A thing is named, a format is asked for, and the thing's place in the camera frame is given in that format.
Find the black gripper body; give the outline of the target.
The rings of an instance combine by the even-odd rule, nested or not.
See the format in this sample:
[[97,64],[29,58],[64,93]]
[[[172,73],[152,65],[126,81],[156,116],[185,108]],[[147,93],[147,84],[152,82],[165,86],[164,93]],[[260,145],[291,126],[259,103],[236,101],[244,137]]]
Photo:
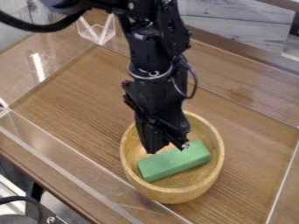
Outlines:
[[125,103],[136,113],[147,117],[183,112],[187,96],[188,71],[183,66],[171,66],[156,76],[133,65],[128,66],[130,81],[122,82]]

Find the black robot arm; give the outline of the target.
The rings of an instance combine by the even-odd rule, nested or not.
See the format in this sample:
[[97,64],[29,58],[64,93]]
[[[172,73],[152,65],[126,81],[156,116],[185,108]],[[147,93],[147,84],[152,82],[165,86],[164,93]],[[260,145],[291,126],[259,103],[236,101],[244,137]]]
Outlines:
[[191,70],[183,53],[191,34],[183,23],[176,0],[41,0],[54,12],[72,15],[102,9],[116,15],[129,49],[126,70],[130,80],[121,83],[124,101],[135,111],[135,125],[145,152],[155,154],[173,144],[184,149],[191,125],[183,101]]

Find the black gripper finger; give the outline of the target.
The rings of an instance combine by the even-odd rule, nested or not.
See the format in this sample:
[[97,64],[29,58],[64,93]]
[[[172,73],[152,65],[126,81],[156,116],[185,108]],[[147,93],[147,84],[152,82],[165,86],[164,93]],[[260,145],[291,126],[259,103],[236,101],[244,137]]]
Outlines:
[[155,154],[173,140],[173,132],[157,117],[135,114],[135,126],[139,139],[148,154]]
[[168,144],[172,144],[180,151],[189,147],[187,135],[191,125],[183,112],[163,114],[152,119],[151,124],[153,135],[149,151],[159,151]]

